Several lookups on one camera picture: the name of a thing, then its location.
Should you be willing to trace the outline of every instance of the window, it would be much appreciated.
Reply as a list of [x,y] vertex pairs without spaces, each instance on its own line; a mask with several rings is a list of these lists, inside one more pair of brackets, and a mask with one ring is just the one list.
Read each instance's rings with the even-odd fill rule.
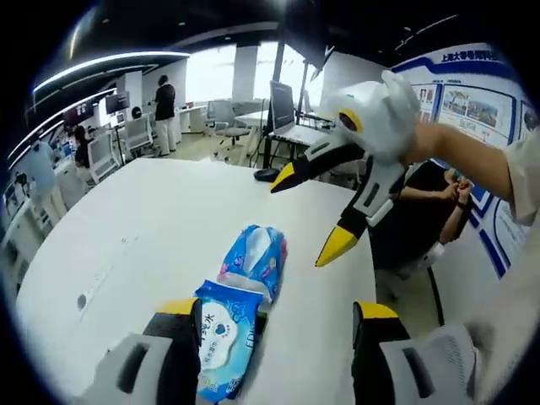
[[186,101],[230,99],[235,54],[235,45],[193,53],[187,59]]
[[[273,65],[278,52],[277,42],[263,42],[259,46],[256,56],[255,88],[253,91],[256,99],[270,98],[270,80],[273,75]],[[305,89],[310,94],[311,105],[321,103],[322,81],[324,70],[311,82],[311,76],[316,69],[310,65],[307,69],[307,79]],[[283,64],[281,65],[281,75],[279,81],[293,88],[293,102],[297,105],[300,97],[300,86],[302,85],[302,75],[304,74],[304,58],[293,48],[285,45],[283,51]]]

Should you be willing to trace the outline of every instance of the white office chair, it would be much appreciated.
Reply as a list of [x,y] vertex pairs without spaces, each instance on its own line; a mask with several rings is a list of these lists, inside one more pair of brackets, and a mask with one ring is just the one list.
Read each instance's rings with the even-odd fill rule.
[[106,132],[89,143],[88,156],[89,172],[95,184],[120,167],[112,151],[111,132]]
[[[207,118],[209,121],[214,122],[213,135],[216,137],[223,137],[219,145],[222,145],[223,142],[229,138],[231,140],[231,145],[225,147],[228,151],[227,156],[225,156],[225,161],[229,161],[230,151],[233,149],[242,149],[244,145],[236,143],[239,137],[244,137],[249,135],[249,128],[238,128],[235,127],[235,112],[230,101],[227,100],[214,100],[208,102],[207,108]],[[213,153],[214,156],[218,156],[218,149]]]
[[130,153],[133,150],[154,144],[148,114],[143,114],[136,120],[126,122],[125,134],[126,148]]

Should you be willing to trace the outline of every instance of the wet wipes package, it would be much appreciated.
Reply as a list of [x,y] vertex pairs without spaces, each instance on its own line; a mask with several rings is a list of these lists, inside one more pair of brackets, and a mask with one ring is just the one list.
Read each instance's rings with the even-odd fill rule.
[[271,227],[250,225],[232,245],[219,272],[218,282],[259,291],[271,304],[287,257],[284,234]]
[[216,403],[233,397],[244,377],[256,341],[262,294],[205,280],[195,296],[202,301],[197,394]]

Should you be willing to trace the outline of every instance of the person's hand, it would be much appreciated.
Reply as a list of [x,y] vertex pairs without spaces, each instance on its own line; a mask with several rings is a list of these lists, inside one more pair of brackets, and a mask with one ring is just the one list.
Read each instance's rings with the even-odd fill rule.
[[461,204],[467,204],[473,185],[467,179],[461,179],[457,186],[458,200]]
[[424,162],[435,157],[435,147],[439,139],[438,125],[422,122],[416,124],[413,143],[401,158],[404,165]]
[[457,198],[457,183],[449,184],[442,192],[437,193],[441,200],[455,200]]

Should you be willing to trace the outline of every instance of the floor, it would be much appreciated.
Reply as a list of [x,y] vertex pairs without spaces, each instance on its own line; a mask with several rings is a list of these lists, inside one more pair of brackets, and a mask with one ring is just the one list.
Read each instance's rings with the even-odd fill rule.
[[[177,144],[176,151],[166,158],[224,161],[224,157],[228,153],[224,146],[230,145],[230,141],[225,140],[223,145],[219,145],[220,142],[221,138],[185,134],[182,141]],[[218,150],[219,153],[216,157],[214,152]],[[236,164],[240,160],[240,152],[242,152],[241,148],[230,151],[230,164]],[[282,155],[287,155],[286,150],[281,152]],[[246,159],[245,165],[248,165],[248,162],[249,159]],[[279,168],[286,163],[286,159],[277,157],[274,160],[273,167]],[[261,167],[261,165],[262,156],[259,158],[256,167]],[[411,337],[421,337],[439,326],[435,297],[427,270],[418,271],[407,280],[401,280],[385,272],[377,272],[375,278],[377,301],[389,306],[399,315]]]

